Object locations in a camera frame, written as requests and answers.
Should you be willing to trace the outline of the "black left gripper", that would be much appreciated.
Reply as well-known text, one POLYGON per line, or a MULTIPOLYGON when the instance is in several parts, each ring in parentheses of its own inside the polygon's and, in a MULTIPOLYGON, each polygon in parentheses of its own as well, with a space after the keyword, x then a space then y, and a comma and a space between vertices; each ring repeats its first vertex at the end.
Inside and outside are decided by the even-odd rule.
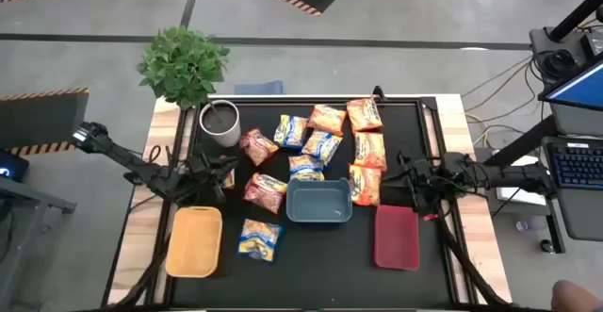
POLYGON ((218 177, 220 169, 235 168, 238 164, 236 156, 213 157, 205 153, 188 156, 186 159, 188 171, 191 177, 200 181, 203 185, 213 187, 216 201, 219 204, 226 202, 223 186, 218 177))

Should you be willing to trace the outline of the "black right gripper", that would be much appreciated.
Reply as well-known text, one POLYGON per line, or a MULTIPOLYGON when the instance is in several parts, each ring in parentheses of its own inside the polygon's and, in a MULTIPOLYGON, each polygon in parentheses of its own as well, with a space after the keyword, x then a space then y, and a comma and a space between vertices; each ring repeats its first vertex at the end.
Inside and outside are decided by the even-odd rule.
POLYGON ((431 159, 412 161, 402 151, 397 154, 401 174, 410 173, 410 196, 415 213, 427 213, 428 203, 422 194, 444 194, 446 189, 444 168, 431 159))

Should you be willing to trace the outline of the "orange chicken ramen packet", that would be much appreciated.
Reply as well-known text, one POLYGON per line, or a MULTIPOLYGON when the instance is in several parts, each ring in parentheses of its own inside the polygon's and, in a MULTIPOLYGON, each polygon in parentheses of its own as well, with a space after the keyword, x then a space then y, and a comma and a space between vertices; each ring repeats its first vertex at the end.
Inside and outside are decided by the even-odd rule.
POLYGON ((350 165, 349 173, 351 200, 357 205, 379 205, 382 171, 350 165))
POLYGON ((315 105, 307 126, 323 132, 343 136, 343 125, 347 112, 326 105, 315 105))
POLYGON ((382 133, 356 132, 354 134, 355 159, 354 164, 377 169, 382 172, 387 170, 387 162, 382 133))
POLYGON ((347 111, 353 132, 381 128, 383 122, 372 97, 347 102, 347 111))

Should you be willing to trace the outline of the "red plastic bin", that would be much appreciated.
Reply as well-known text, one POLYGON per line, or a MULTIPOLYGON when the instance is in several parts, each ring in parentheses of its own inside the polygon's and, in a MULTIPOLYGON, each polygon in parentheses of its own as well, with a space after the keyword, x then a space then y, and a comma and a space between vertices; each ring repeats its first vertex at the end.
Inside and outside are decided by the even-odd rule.
POLYGON ((374 261, 378 267, 416 271, 420 266, 418 216, 410 207, 380 205, 374 225, 374 261))

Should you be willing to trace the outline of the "yellow plastic bin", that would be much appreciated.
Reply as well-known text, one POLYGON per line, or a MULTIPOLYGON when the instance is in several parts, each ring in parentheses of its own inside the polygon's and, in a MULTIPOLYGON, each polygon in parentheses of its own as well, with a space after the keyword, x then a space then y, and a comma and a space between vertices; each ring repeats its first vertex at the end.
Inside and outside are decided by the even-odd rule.
POLYGON ((212 206, 179 208, 174 215, 166 273, 176 278, 205 278, 219 264, 222 216, 212 206))

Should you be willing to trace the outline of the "blue grey plastic bin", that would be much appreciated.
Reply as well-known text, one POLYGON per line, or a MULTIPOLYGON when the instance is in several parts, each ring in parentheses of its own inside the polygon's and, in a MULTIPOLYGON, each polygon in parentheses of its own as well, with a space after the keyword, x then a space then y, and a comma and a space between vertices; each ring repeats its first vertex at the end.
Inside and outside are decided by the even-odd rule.
POLYGON ((346 178, 291 179, 287 185, 285 211, 292 222, 347 222, 352 216, 350 183, 346 178))

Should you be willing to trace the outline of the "white paper box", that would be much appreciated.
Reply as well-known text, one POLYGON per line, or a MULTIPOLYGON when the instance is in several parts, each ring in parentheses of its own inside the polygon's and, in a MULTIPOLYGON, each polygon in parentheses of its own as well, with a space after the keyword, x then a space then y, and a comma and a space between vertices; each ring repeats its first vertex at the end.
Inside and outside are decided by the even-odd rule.
MULTIPOLYGON (((517 159, 513 166, 526 166, 534 164, 539 160, 536 156, 522 156, 517 159)), ((497 188, 497 198, 500 201, 508 200, 512 197, 514 203, 524 203, 533 205, 546 205, 546 198, 543 195, 527 192, 520 188, 497 188)))

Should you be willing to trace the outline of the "black stand leg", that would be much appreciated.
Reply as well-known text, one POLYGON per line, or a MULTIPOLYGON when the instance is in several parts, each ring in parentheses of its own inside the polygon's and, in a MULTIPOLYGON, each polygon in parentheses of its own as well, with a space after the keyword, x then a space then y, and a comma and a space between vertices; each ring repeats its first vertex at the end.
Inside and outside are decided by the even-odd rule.
POLYGON ((553 115, 549 115, 511 144, 483 161, 483 164, 498 167, 511 166, 517 159, 540 146, 542 139, 557 134, 556 119, 553 115))

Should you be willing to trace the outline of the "green leafy plant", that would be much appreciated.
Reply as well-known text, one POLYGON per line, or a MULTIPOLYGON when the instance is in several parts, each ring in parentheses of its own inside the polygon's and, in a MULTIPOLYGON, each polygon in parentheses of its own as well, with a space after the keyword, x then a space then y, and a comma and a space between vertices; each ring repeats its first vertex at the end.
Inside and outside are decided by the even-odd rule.
POLYGON ((139 84, 183 110, 203 106, 224 81, 230 49, 184 26, 157 32, 137 65, 139 84))

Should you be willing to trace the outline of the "clear plastic bottle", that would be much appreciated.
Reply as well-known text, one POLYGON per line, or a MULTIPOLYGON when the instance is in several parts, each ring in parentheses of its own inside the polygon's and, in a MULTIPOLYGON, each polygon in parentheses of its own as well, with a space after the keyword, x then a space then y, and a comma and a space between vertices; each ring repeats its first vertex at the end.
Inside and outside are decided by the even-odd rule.
POLYGON ((520 219, 515 223, 515 228, 520 233, 531 233, 547 229, 544 218, 532 217, 531 219, 520 219))

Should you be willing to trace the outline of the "laptop with backlit keyboard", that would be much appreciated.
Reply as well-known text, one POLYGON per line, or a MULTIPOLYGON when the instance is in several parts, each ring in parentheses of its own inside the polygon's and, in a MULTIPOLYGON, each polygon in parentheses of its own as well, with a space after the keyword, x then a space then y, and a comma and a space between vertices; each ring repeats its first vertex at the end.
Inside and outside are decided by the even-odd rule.
POLYGON ((603 140, 547 137, 542 144, 568 236, 603 242, 603 140))

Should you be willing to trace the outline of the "computer monitor blue screen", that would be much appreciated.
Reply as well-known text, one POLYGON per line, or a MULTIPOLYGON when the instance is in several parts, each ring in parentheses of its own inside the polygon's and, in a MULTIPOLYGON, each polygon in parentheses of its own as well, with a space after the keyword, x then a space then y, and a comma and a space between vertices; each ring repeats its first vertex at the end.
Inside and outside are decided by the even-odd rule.
POLYGON ((540 101, 603 111, 603 56, 584 65, 573 76, 547 86, 540 101))

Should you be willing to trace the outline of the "dark grey side desk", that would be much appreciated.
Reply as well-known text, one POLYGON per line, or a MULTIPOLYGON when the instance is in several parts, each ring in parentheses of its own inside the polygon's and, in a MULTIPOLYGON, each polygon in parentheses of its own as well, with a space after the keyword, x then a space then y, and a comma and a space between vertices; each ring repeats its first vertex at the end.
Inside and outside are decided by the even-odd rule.
POLYGON ((76 203, 0 177, 0 312, 8 312, 49 208, 73 214, 76 203))

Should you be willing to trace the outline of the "person's knee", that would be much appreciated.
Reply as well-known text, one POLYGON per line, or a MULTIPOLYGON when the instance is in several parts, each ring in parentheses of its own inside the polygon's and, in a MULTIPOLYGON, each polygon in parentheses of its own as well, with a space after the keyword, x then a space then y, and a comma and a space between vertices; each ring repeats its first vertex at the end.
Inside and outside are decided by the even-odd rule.
POLYGON ((582 286, 559 280, 552 287, 551 309, 554 312, 603 312, 603 300, 582 286))

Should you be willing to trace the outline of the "black device blue light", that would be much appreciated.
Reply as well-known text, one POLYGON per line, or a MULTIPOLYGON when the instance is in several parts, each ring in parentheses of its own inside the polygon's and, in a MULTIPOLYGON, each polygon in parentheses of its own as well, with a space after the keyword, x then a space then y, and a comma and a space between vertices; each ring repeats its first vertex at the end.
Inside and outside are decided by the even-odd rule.
POLYGON ((29 168, 29 162, 14 154, 0 151, 0 176, 21 183, 29 168))

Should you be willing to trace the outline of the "black stand pole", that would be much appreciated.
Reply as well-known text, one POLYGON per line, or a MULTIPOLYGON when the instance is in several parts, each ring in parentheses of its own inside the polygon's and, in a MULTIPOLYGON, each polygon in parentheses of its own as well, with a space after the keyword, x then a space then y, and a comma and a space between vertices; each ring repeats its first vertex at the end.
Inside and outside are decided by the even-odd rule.
POLYGON ((584 0, 557 26, 547 32, 551 41, 560 42, 603 5, 603 0, 584 0))

